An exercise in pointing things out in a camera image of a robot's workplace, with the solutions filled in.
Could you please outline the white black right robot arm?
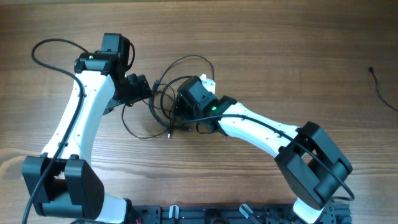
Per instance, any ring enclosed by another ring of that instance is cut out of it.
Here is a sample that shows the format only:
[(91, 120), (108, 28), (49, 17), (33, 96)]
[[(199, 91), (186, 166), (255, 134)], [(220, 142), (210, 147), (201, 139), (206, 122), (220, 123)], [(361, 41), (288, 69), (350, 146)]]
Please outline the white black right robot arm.
[(326, 131), (310, 121), (302, 127), (273, 121), (234, 98), (217, 98), (215, 86), (205, 75), (188, 78), (178, 88), (175, 114), (268, 153), (297, 196), (293, 204), (268, 205), (263, 213), (242, 204), (241, 214), (253, 223), (350, 223), (349, 206), (335, 204), (335, 193), (342, 187), (347, 200), (354, 199), (345, 184), (353, 167)]

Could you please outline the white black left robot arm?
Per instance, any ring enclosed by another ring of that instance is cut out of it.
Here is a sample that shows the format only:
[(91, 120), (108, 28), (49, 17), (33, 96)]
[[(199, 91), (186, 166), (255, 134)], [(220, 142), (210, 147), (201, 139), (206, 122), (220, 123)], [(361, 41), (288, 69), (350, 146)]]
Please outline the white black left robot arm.
[(39, 156), (26, 157), (22, 165), (28, 210), (81, 223), (142, 222), (131, 201), (107, 194), (91, 168), (102, 117), (152, 94), (145, 76), (129, 74), (134, 57), (127, 38), (106, 33), (99, 50), (76, 59), (73, 90), (55, 133)]

